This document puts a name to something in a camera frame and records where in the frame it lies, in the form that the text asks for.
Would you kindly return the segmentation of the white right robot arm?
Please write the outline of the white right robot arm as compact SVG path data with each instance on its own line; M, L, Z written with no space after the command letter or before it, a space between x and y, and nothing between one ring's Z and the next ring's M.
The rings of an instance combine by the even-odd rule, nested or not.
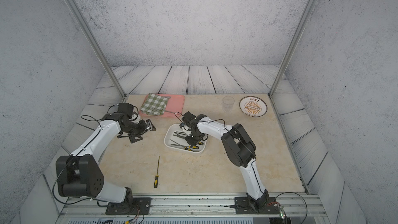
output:
M228 159L241 171L249 206L259 212L269 200L269 194L257 169L256 146L244 127L239 123L227 125L223 119L211 120L203 114L195 116L190 112L182 115L181 122L191 131L186 137L189 144L196 145L205 135L222 142Z

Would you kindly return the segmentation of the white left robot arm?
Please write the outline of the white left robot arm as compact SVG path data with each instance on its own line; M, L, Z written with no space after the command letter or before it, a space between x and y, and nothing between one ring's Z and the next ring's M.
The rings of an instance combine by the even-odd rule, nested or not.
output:
M52 191L57 189L61 197L96 199L112 204L129 202L129 188L107 182L98 163L115 137L122 138L126 133L131 143L135 143L156 128L150 119L133 122L132 114L128 113L106 114L97 122L98 128L79 148L57 159L57 179Z

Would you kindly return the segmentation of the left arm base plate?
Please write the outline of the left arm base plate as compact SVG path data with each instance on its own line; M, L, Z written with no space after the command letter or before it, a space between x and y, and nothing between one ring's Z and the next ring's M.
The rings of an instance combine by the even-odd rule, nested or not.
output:
M134 197L128 193L122 203L110 203L105 215L148 215L151 200L150 197Z

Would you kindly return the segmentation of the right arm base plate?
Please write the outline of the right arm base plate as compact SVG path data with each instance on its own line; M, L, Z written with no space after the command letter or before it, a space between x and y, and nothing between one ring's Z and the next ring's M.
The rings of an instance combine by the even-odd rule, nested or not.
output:
M236 214L280 214L280 207L276 198L270 197L266 192L259 199L255 200L249 195L235 197L234 204L230 208L235 209Z

